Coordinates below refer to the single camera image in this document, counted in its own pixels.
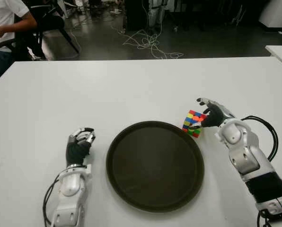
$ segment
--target equipment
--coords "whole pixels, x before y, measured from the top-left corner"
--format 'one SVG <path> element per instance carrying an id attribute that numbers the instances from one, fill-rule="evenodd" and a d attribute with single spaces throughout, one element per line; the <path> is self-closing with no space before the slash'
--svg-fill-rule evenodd
<path id="1" fill-rule="evenodd" d="M 168 0 L 149 0 L 149 29 L 153 27 L 161 28 L 161 22 L 164 18 L 165 7 Z"/>
<path id="2" fill-rule="evenodd" d="M 209 115 L 204 121 L 195 123 L 191 128 L 218 127 L 216 137 L 229 149 L 229 158 L 233 166 L 255 198 L 259 210 L 258 220 L 260 216 L 270 221 L 281 219 L 282 180 L 269 161 L 275 154 L 272 153 L 267 158 L 259 148 L 257 135 L 224 106 L 207 98 L 199 98 L 197 101 L 200 105 L 207 105 L 208 109 L 203 113 Z"/>
<path id="3" fill-rule="evenodd" d="M 67 168 L 57 175 L 53 184 L 47 190 L 43 203 L 44 225 L 51 227 L 83 226 L 84 202 L 88 195 L 86 182 L 91 174 L 91 165 L 83 165 L 83 160 L 89 154 L 89 149 L 95 139 L 94 130 L 81 128 L 69 136 L 66 148 Z M 59 203 L 53 214 L 52 222 L 46 215 L 46 204 L 57 182 L 61 182 Z"/>

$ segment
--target white shirt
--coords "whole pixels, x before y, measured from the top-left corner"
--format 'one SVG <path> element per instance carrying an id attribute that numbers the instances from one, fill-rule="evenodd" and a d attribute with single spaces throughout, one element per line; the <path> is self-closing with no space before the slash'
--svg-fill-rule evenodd
<path id="1" fill-rule="evenodd" d="M 21 0 L 0 0 L 0 26 L 12 25 L 14 23 L 15 14 L 23 17 L 28 12 L 27 6 Z M 0 42 L 15 38 L 14 33 L 5 33 Z M 10 52 L 10 49 L 3 47 L 0 51 Z"/>

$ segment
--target round tray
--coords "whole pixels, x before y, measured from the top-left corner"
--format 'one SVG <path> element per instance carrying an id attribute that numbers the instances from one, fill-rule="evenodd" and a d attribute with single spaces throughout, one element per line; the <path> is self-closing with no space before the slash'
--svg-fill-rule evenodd
<path id="1" fill-rule="evenodd" d="M 119 196 L 149 212 L 168 212 L 187 204 L 199 191 L 204 175 L 200 150 L 178 127 L 140 122 L 112 142 L 107 175 Z"/>

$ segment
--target white cable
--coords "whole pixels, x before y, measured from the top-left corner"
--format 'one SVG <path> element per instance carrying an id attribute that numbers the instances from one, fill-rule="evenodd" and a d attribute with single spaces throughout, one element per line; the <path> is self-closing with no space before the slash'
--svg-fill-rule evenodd
<path id="1" fill-rule="evenodd" d="M 79 44 L 79 42 L 78 42 L 76 36 L 74 35 L 73 30 L 74 30 L 75 28 L 81 26 L 81 25 L 87 25 L 86 22 L 87 22 L 88 20 L 89 20 L 89 18 L 86 18 L 86 19 L 84 19 L 84 20 L 82 20 L 82 21 L 80 21 L 80 22 L 77 22 L 77 23 L 75 23 L 75 24 L 73 25 L 73 27 L 70 29 L 70 34 L 71 34 L 72 37 L 75 39 L 75 42 L 76 42 L 77 46 L 79 47 L 78 53 L 75 54 L 75 55 L 73 55 L 73 56 L 70 56 L 70 57 L 58 58 L 58 59 L 56 59 L 55 61 L 61 61 L 61 60 L 65 60 L 65 59 L 72 59 L 72 58 L 76 58 L 76 57 L 79 56 L 79 54 L 81 53 L 82 48 L 81 48 L 81 46 L 80 46 L 80 44 Z"/>
<path id="2" fill-rule="evenodd" d="M 143 5 L 143 1 L 142 1 L 142 7 L 147 15 L 147 25 L 149 23 L 149 15 Z M 156 58 L 156 59 L 178 59 L 180 57 L 182 57 L 184 54 L 182 53 L 177 53 L 177 52 L 173 52 L 173 53 L 166 53 L 164 51 L 162 51 L 161 49 L 158 48 L 158 45 L 160 44 L 160 42 L 158 41 L 158 38 L 159 36 L 162 34 L 162 13 L 161 13 L 161 16 L 160 16 L 160 24 L 161 24 L 161 27 L 160 27 L 160 33 L 159 34 L 153 34 L 153 35 L 148 35 L 146 33 L 146 31 L 144 30 L 140 30 L 138 32 L 136 32 L 135 34 L 129 36 L 129 35 L 126 35 L 126 34 L 123 34 L 121 31 L 119 31 L 118 29 L 114 28 L 112 25 L 111 25 L 111 28 L 115 31 L 118 32 L 118 34 L 120 35 L 123 35 L 123 36 L 126 36 L 128 37 L 128 39 L 122 44 L 122 45 L 132 45 L 132 46 L 136 46 L 138 50 L 142 50 L 142 49 L 148 49 L 150 50 L 150 53 L 151 55 Z M 144 36 L 142 39 L 141 39 L 141 43 L 139 43 L 137 41 L 136 38 L 134 38 L 136 35 L 142 35 Z M 159 52 L 161 53 L 163 56 L 162 57 L 158 57 L 154 54 L 154 52 Z"/>

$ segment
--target black cable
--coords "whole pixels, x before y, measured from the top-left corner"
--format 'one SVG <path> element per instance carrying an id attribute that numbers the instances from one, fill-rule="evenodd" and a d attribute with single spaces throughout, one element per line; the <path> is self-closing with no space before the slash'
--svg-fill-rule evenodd
<path id="1" fill-rule="evenodd" d="M 86 168 L 85 165 L 80 165 L 80 166 L 74 166 L 74 167 L 70 167 L 70 168 L 66 168 L 65 170 L 61 171 L 55 178 L 54 182 L 51 184 L 51 186 L 47 189 L 46 193 L 45 193 L 45 196 L 44 196 L 44 199 L 43 199 L 43 205 L 42 205 L 42 212 L 43 212 L 43 219 L 44 219 L 44 226 L 47 227 L 47 223 L 49 225 L 51 225 L 51 221 L 48 219 L 47 215 L 46 215 L 46 205 L 47 205 L 47 202 L 53 192 L 53 189 L 54 189 L 54 186 L 57 182 L 59 182 L 59 176 L 62 172 L 68 170 L 68 169 L 74 169 L 74 168 Z"/>
<path id="2" fill-rule="evenodd" d="M 274 129 L 274 127 L 270 123 L 265 121 L 264 119 L 257 117 L 257 116 L 251 115 L 251 116 L 245 117 L 241 120 L 242 121 L 245 121 L 245 120 L 258 121 L 258 122 L 262 123 L 270 131 L 270 133 L 273 136 L 273 148 L 272 148 L 270 155 L 268 156 L 268 160 L 271 162 L 274 159 L 275 155 L 277 154 L 278 147 L 279 147 L 279 138 L 278 138 L 278 134 L 277 134 L 276 130 Z M 257 219 L 256 219 L 256 226 L 257 227 L 260 227 L 260 217 L 261 217 L 261 214 L 260 214 L 260 212 L 258 212 L 258 216 L 257 216 Z"/>
<path id="3" fill-rule="evenodd" d="M 256 226 L 257 227 L 260 227 L 260 217 L 261 217 L 261 214 L 260 214 L 260 212 L 258 212 L 258 217 L 256 218 Z"/>

